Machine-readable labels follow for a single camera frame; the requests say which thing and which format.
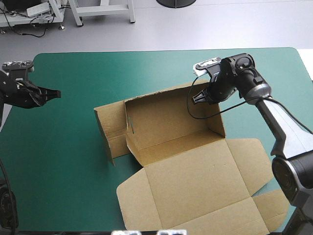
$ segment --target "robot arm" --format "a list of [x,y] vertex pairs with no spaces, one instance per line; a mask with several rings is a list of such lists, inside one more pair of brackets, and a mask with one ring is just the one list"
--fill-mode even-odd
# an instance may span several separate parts
[[284,235],[313,233],[313,134],[271,98],[271,88],[255,68],[251,55],[215,58],[194,66],[197,76],[208,73],[209,86],[193,97],[194,103],[219,103],[237,90],[240,98],[255,105],[276,142],[272,170],[290,204],[297,207]]
[[0,71],[0,126],[4,104],[31,109],[45,105],[49,100],[60,98],[61,92],[35,86],[28,80],[34,70],[32,61],[7,62]]

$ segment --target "gray floor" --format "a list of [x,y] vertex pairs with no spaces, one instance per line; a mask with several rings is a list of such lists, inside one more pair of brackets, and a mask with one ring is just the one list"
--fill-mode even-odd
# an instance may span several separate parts
[[[313,48],[313,0],[197,0],[181,9],[162,7],[156,0],[134,0],[134,5],[136,23],[129,23],[127,15],[110,15],[84,18],[85,26],[77,27],[67,9],[66,31],[54,24],[40,39],[0,35],[0,64],[32,60],[43,52]],[[42,33],[29,26],[20,30]]]

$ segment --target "open cardboard box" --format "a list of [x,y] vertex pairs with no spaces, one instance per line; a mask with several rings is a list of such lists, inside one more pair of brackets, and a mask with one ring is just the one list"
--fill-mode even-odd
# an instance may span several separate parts
[[[194,94],[205,86],[201,81]],[[191,235],[275,231],[289,203],[281,190],[253,197],[273,178],[261,143],[225,139],[221,115],[190,117],[189,87],[95,108],[112,163],[131,151],[143,166],[117,188],[126,228],[186,229]],[[190,107],[198,116],[219,111],[218,104]]]

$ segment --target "black cable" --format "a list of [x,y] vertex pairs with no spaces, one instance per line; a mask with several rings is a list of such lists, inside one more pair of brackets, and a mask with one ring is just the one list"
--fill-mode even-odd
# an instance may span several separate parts
[[10,25],[10,22],[9,22],[9,20],[8,20],[6,14],[5,14],[5,12],[4,12],[4,10],[3,10],[2,8],[0,8],[0,10],[1,10],[2,13],[4,14],[4,17],[5,17],[5,19],[6,19],[6,22],[7,22],[8,25],[9,25],[9,28],[10,28],[14,33],[18,34],[18,33],[14,30],[14,28]]
[[32,18],[32,17],[29,17],[29,16],[27,16],[27,15],[25,15],[25,14],[22,14],[22,13],[20,13],[20,12],[17,12],[17,11],[7,11],[7,10],[4,10],[4,9],[2,9],[2,8],[0,8],[0,9],[2,10],[2,13],[0,13],[0,14],[4,14],[4,13],[11,14],[11,13],[13,13],[13,14],[17,14],[17,15],[19,15],[19,16],[23,16],[23,17],[27,17],[27,18]]
[[273,103],[278,104],[279,106],[281,106],[293,120],[295,120],[300,126],[302,126],[310,134],[313,135],[313,131],[311,131],[307,126],[305,126],[302,122],[300,122],[282,103],[280,103],[279,101],[277,101],[277,100],[275,100],[273,98],[269,98],[269,97],[265,97],[265,98],[262,98],[262,99],[268,100],[270,102],[273,102]]
[[12,235],[15,234],[15,230],[16,230],[16,214],[15,214],[15,204],[14,204],[14,200],[13,200],[13,195],[12,195],[12,191],[11,191],[11,185],[9,182],[9,178],[8,175],[6,173],[6,170],[4,168],[3,162],[0,159],[0,167],[1,170],[3,172],[4,175],[4,179],[5,179],[5,184],[7,185],[7,188],[9,190],[9,197],[10,197],[10,203],[11,203],[11,208],[12,208],[12,216],[13,216],[13,227],[12,227]]
[[234,105],[234,106],[232,106],[232,107],[229,107],[229,108],[227,108],[227,109],[225,109],[225,110],[223,110],[223,111],[220,111],[220,112],[215,113],[215,114],[210,115],[210,116],[206,116],[206,117],[196,117],[196,116],[194,116],[194,115],[190,112],[189,97],[190,97],[190,93],[191,93],[191,91],[192,91],[192,88],[193,88],[193,86],[194,86],[194,84],[195,84],[195,82],[197,81],[198,78],[199,78],[199,77],[197,77],[197,78],[193,81],[193,83],[192,83],[192,85],[191,85],[191,87],[190,87],[190,89],[189,89],[188,96],[187,96],[187,109],[188,109],[188,113],[189,113],[190,116],[192,116],[192,117],[195,118],[195,119],[208,119],[208,118],[212,118],[212,117],[214,117],[214,116],[216,116],[216,115],[219,115],[219,114],[222,114],[222,113],[224,113],[224,112],[227,112],[227,111],[229,111],[229,110],[231,110],[231,109],[237,108],[238,106],[243,105],[243,104],[247,103],[247,102],[250,101],[250,100],[259,98],[259,97],[255,97],[255,98],[246,100],[246,101],[244,101],[244,102],[242,102],[242,103],[236,104],[236,105]]
[[[53,21],[54,21],[54,18],[55,18],[55,15],[53,15],[52,21],[51,21],[51,22],[48,21],[47,24],[52,24]],[[42,38],[42,37],[45,35],[46,31],[47,31],[47,26],[45,27],[44,33],[43,33],[42,35],[40,35],[40,36],[35,35],[35,34],[31,34],[31,33],[22,33],[21,35],[23,35],[23,36],[24,36],[24,35],[28,35],[28,36],[33,36],[33,37],[36,37],[36,38]]]
[[231,110],[231,109],[237,108],[238,106],[243,105],[243,104],[245,104],[245,103],[248,103],[249,101],[254,100],[254,99],[258,99],[257,102],[260,102],[260,101],[262,101],[262,100],[267,100],[267,101],[273,102],[273,103],[278,104],[279,106],[281,106],[281,107],[286,111],[286,113],[287,113],[294,121],[296,121],[300,126],[302,126],[305,130],[307,130],[310,134],[313,135],[313,131],[311,131],[307,126],[305,126],[302,122],[300,122],[300,121],[299,121],[282,103],[280,103],[279,101],[277,101],[277,100],[271,98],[271,96],[267,96],[267,97],[253,97],[253,98],[251,98],[251,99],[247,99],[246,101],[244,101],[244,102],[242,102],[242,103],[236,104],[236,105],[234,105],[234,106],[232,106],[232,107],[229,107],[229,108],[227,108],[227,109],[225,109],[225,110],[223,110],[223,111],[220,111],[220,112],[218,112],[218,113],[215,113],[215,114],[213,114],[213,115],[210,115],[210,116],[207,116],[207,117],[196,117],[196,116],[194,116],[194,115],[190,112],[190,108],[189,108],[189,97],[190,97],[190,93],[191,93],[191,91],[192,91],[192,88],[193,88],[193,86],[194,86],[194,84],[195,84],[195,82],[197,81],[198,78],[199,78],[199,77],[197,77],[197,78],[193,81],[193,83],[192,83],[192,85],[191,85],[191,87],[190,87],[190,89],[189,89],[188,96],[187,96],[187,109],[188,109],[188,113],[189,113],[189,115],[190,115],[191,117],[193,117],[193,118],[195,118],[195,119],[208,119],[208,118],[212,118],[212,117],[214,117],[214,116],[216,116],[216,115],[219,115],[219,114],[222,114],[222,113],[224,113],[224,112],[227,112],[227,111],[229,111],[229,110]]
[[[7,16],[6,16],[6,13],[8,13],[8,11],[3,10],[2,8],[0,8],[0,10],[2,11],[2,14],[4,14],[4,17],[5,17],[5,19],[6,19],[6,22],[7,22],[8,25],[9,25],[10,30],[13,31],[14,33],[16,33],[16,34],[18,34],[18,35],[22,35],[22,36],[25,36],[25,35],[33,36],[33,37],[36,37],[36,38],[42,38],[42,37],[45,35],[45,33],[46,33],[46,31],[47,31],[47,26],[45,27],[45,30],[44,30],[43,34],[40,35],[40,36],[35,35],[35,34],[31,34],[31,33],[18,33],[18,32],[15,31],[15,29],[10,25],[10,22],[9,22]],[[53,23],[54,18],[55,18],[55,15],[53,15],[52,21],[51,21],[51,22],[48,21],[47,24]]]

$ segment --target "green table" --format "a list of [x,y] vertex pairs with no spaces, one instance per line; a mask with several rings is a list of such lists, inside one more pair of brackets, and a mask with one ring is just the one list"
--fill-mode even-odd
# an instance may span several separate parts
[[[42,108],[13,107],[0,133],[1,158],[18,202],[21,230],[123,229],[116,187],[140,169],[132,156],[105,156],[93,108],[195,77],[192,66],[242,52],[282,101],[313,128],[313,86],[293,48],[40,54],[30,79],[59,89],[62,98]],[[240,102],[234,95],[222,108]],[[274,137],[257,109],[244,105],[223,114],[228,138],[259,138],[267,153]],[[261,192],[278,188],[273,180]]]

